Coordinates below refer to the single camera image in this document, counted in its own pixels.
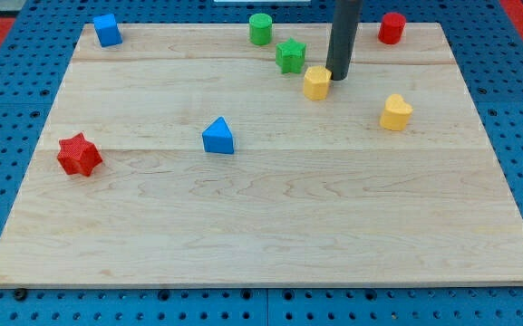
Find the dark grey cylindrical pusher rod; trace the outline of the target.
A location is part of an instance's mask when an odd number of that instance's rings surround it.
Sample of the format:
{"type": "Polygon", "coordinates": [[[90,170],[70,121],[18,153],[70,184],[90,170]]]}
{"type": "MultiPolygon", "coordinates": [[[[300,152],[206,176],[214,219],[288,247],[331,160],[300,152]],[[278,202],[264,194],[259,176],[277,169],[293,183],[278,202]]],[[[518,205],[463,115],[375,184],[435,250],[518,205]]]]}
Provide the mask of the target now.
{"type": "Polygon", "coordinates": [[[347,77],[363,0],[336,0],[330,33],[326,68],[333,81],[347,77]]]}

